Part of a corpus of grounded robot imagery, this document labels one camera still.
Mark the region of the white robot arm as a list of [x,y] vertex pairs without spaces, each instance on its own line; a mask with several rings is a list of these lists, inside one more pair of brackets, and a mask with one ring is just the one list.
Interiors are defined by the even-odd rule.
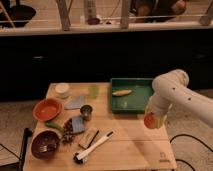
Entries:
[[172,70],[153,79],[154,94],[148,100],[144,117],[147,128],[161,128],[174,103],[190,110],[204,123],[213,127],[213,99],[190,90],[188,84],[189,76],[181,69]]

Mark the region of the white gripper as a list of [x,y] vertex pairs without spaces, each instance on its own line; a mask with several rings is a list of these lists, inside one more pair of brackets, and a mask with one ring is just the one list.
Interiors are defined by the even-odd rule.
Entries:
[[152,95],[147,103],[145,108],[145,113],[153,113],[155,116],[155,128],[159,129],[165,123],[167,116],[166,114],[170,110],[172,104],[166,98],[161,97],[160,95]]

